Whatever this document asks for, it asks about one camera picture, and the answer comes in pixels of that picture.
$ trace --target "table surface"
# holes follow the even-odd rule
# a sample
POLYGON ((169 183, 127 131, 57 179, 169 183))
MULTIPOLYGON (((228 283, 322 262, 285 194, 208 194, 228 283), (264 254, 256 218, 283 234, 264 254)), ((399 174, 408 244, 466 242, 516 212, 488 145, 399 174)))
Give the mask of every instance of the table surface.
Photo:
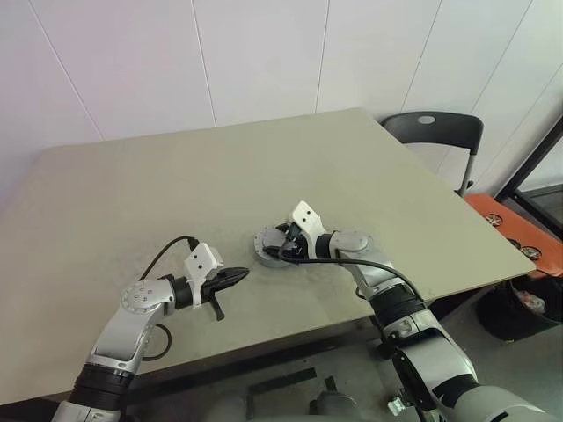
POLYGON ((183 234, 251 273, 218 294, 222 322, 210 305, 167 319, 171 351, 140 372, 370 315, 340 267, 256 262, 254 233, 299 200, 370 233, 425 299, 534 269, 360 109, 50 149, 0 218, 0 404, 71 389, 121 290, 183 234))

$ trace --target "white bracket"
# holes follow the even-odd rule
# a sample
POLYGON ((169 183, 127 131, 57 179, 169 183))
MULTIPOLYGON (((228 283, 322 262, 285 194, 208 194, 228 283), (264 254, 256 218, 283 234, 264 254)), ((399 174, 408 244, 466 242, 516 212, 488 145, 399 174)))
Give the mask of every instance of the white bracket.
POLYGON ((289 222, 294 222, 303 232, 307 239, 307 253, 309 258, 316 258, 315 245, 317 238, 326 234, 320 216, 309 206, 307 202, 302 200, 297 207, 289 215, 289 222))
POLYGON ((217 249, 199 243, 184 261, 187 283, 192 289, 194 308, 201 306, 201 286, 207 278, 212 278, 223 267, 223 259, 217 249))

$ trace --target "chair backrest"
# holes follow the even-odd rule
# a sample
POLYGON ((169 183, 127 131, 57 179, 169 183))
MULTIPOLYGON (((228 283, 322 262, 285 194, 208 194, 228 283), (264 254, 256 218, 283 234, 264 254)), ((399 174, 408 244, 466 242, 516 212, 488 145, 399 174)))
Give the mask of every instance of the chair backrest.
POLYGON ((476 156, 483 122, 467 114, 443 112, 402 113, 390 116, 382 126, 401 143, 440 143, 466 148, 476 156))

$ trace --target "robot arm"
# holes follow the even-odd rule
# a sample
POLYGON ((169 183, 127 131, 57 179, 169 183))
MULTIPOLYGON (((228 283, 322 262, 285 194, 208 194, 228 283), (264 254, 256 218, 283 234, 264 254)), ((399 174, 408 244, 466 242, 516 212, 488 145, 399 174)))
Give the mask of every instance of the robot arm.
POLYGON ((120 307, 99 335, 54 422, 119 421, 128 386, 155 326, 175 309, 213 302, 215 292, 237 284, 248 274, 246 268, 223 268, 217 250, 196 243, 184 262, 186 277, 142 280, 125 289, 120 307))
POLYGON ((317 213, 301 201, 287 224, 265 228, 256 236, 255 248, 266 266, 334 262, 351 272, 375 312, 408 398, 420 409, 438 410, 448 422, 556 420, 504 389, 480 385, 469 358, 415 287, 391 272, 390 260, 370 236, 328 233, 317 213), (389 268, 361 265, 358 260, 389 268))

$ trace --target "black cable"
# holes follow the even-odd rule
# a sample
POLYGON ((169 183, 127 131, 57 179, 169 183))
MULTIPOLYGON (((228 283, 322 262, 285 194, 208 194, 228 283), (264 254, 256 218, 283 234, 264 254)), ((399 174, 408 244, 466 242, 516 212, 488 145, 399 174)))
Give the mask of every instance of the black cable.
POLYGON ((180 236, 180 237, 176 237, 175 239, 171 240, 170 242, 168 242, 168 244, 166 244, 166 246, 164 248, 162 248, 162 250, 156 255, 156 257, 152 260, 152 262, 149 264, 149 266, 147 267, 146 270, 144 270, 143 275, 141 276, 141 278, 139 279, 139 281, 143 281, 144 279, 147 278, 147 275, 149 275, 150 270, 152 270, 152 268, 157 264, 158 260, 162 258, 162 256, 165 254, 166 251, 168 251, 172 246, 174 246, 177 242, 181 241, 181 240, 186 240, 188 247, 189 247, 189 241, 192 237, 190 236, 180 236))
POLYGON ((155 325, 155 327, 160 328, 162 331, 165 332, 166 334, 166 347, 165 349, 159 353, 159 354, 155 354, 154 356, 144 356, 143 357, 143 362, 151 362, 153 360, 159 360, 160 358, 162 358, 165 354, 168 353, 168 351, 170 350, 170 348, 172 347, 172 333, 170 332, 170 330, 168 330, 164 325, 162 324, 157 324, 155 325))
MULTIPOLYGON (((192 248, 190 247, 190 239, 193 239, 193 238, 190 237, 190 236, 179 236, 179 237, 176 237, 175 239, 172 239, 170 242, 168 242, 165 245, 165 247, 162 248, 162 250, 156 255, 156 257, 154 257, 154 259, 150 262, 149 266, 147 266, 147 269, 144 270, 143 275, 141 276, 141 278, 139 278, 139 281, 143 281, 147 278, 147 275, 149 275, 150 271, 157 264, 158 260, 161 259, 162 256, 166 253, 166 251, 168 251, 176 243, 178 243, 182 240, 186 240, 188 248, 190 250, 192 250, 192 248)), ((166 339, 167 339, 166 347, 161 353, 156 354, 155 356, 144 356, 143 361, 145 361, 145 362, 150 362, 152 360, 158 360, 158 359, 162 358, 163 356, 165 356, 168 353, 168 351, 172 347, 172 333, 170 332, 170 330, 168 330, 168 328, 166 328, 166 326, 163 325, 163 324, 157 324, 155 326, 160 328, 162 331, 165 332, 166 339)))
POLYGON ((358 296, 360 299, 363 299, 364 301, 366 300, 366 296, 362 295, 359 287, 355 288, 355 295, 358 296))
POLYGON ((397 271, 395 268, 391 268, 390 266, 384 266, 383 264, 379 264, 377 262, 371 261, 364 261, 363 259, 347 259, 347 258, 315 258, 315 259, 308 259, 308 258, 286 258, 283 256, 283 252, 285 251, 285 247, 289 243, 286 240, 283 245, 281 246, 280 250, 278 250, 278 258, 282 261, 289 262, 290 264, 354 264, 357 266, 373 266, 375 268, 379 268, 381 270, 385 270, 388 273, 394 274, 402 281, 404 281, 408 287, 413 290, 414 295, 420 299, 424 307, 426 308, 426 304, 424 303, 424 299, 420 296, 419 291, 414 286, 414 284, 401 272, 397 271))

